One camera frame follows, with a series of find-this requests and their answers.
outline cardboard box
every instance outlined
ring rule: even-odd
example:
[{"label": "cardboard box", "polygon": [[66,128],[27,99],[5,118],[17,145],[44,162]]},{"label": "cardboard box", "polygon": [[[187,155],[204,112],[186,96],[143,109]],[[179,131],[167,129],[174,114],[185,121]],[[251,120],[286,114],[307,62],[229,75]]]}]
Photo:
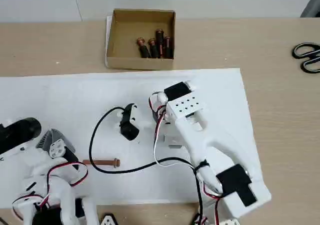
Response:
[{"label": "cardboard box", "polygon": [[155,37],[156,29],[172,38],[175,48],[176,13],[172,10],[115,9],[106,49],[106,65],[113,69],[172,70],[174,59],[141,58],[137,38]]}]

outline black wire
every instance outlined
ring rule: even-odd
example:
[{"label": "black wire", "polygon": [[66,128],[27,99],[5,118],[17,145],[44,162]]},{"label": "black wire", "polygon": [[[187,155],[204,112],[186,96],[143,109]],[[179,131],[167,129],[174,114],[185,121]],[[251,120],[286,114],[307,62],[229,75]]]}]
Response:
[{"label": "black wire", "polygon": [[[90,160],[90,163],[91,165],[99,172],[101,173],[104,173],[104,174],[128,174],[128,173],[134,173],[134,172],[137,172],[137,171],[140,171],[140,170],[143,170],[143,169],[146,169],[146,168],[149,168],[149,167],[152,167],[154,165],[156,165],[157,163],[154,161],[154,162],[151,162],[149,164],[146,164],[146,165],[143,165],[143,166],[139,166],[139,167],[136,167],[136,168],[133,168],[133,169],[128,169],[128,170],[120,170],[120,171],[108,171],[108,170],[104,170],[104,169],[101,169],[99,168],[93,158],[92,158],[92,146],[93,146],[93,143],[94,143],[94,138],[95,138],[95,135],[96,135],[96,132],[98,130],[98,127],[99,125],[101,124],[101,122],[106,118],[106,116],[108,116],[110,113],[112,113],[114,110],[122,110],[122,111],[125,111],[125,109],[123,107],[120,107],[120,106],[116,106],[112,109],[110,109],[109,111],[107,111],[101,118],[100,120],[97,122],[97,124],[95,125],[95,128],[93,130],[93,133],[92,133],[92,136],[91,136],[91,140],[90,140],[90,145],[89,145],[89,160]],[[193,166],[189,161],[183,159],[183,158],[180,158],[180,157],[166,157],[166,158],[163,158],[163,159],[159,159],[158,162],[159,163],[162,163],[162,162],[166,162],[166,161],[179,161],[179,162],[182,162],[182,163],[185,163],[185,164],[188,164],[190,166]],[[197,177],[197,172],[195,172],[194,169],[193,170],[193,173],[195,175],[195,182],[196,182],[196,191],[197,191],[197,194],[198,194],[198,200],[199,200],[199,206],[200,206],[200,214],[199,214],[199,221],[200,221],[200,224],[202,222],[202,217],[203,217],[203,203],[202,203],[202,196],[201,196],[201,189],[200,189],[200,183],[199,183],[199,180],[198,180],[198,177]]]},{"label": "black wire", "polygon": [[2,217],[0,217],[0,222],[3,223],[3,225],[9,225],[9,223],[7,223],[5,220],[3,220]]}]

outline scissors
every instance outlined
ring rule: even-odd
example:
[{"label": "scissors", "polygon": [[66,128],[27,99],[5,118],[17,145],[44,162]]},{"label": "scissors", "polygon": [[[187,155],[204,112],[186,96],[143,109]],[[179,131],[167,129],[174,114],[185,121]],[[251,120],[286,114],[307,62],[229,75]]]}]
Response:
[{"label": "scissors", "polygon": [[[312,51],[308,51],[302,54],[297,53],[299,48],[311,48]],[[314,64],[316,62],[320,62],[320,45],[313,43],[313,42],[303,42],[295,46],[292,50],[292,56],[295,59],[305,59],[309,58],[309,60],[304,61],[301,63],[300,68],[302,71],[308,74],[317,74],[320,73],[320,68],[318,69],[311,69],[308,67],[310,64]]]}]

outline white paper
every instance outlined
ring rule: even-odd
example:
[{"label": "white paper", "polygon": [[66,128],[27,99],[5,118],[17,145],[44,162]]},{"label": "white paper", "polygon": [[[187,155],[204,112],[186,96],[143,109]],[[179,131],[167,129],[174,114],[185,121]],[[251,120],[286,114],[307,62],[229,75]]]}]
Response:
[{"label": "white paper", "polygon": [[[93,129],[106,111],[136,103],[143,119],[152,121],[150,94],[186,80],[196,85],[215,119],[239,143],[247,145],[259,164],[244,84],[236,68],[2,77],[0,123],[37,118],[42,125],[41,135],[49,128],[58,129],[72,142],[82,161],[89,157]],[[128,141],[120,135],[117,122],[115,112],[101,123],[93,144],[93,158],[118,158],[118,170],[153,162],[153,130],[143,130],[136,140]],[[37,144],[40,138],[30,144]],[[185,149],[161,146],[157,156],[188,158]],[[21,192],[20,182],[29,168],[19,156],[3,163],[0,162],[0,207],[7,208]],[[195,177],[188,166],[181,164],[169,168],[153,166],[129,174],[103,174],[90,167],[88,179],[76,189],[91,194],[99,205],[198,200]]]}]

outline table surface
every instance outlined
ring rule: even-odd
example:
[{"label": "table surface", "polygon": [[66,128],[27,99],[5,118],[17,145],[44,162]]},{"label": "table surface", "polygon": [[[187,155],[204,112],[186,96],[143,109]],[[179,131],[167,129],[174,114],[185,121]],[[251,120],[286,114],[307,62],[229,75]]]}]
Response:
[{"label": "table surface", "polygon": [[[320,43],[318,18],[177,20],[175,69],[241,68],[264,180],[272,201],[241,224],[320,221],[320,74],[291,49]],[[0,23],[0,76],[110,73],[104,21]],[[196,204],[99,206],[120,225],[189,224]],[[0,217],[14,221],[9,210]]]}]

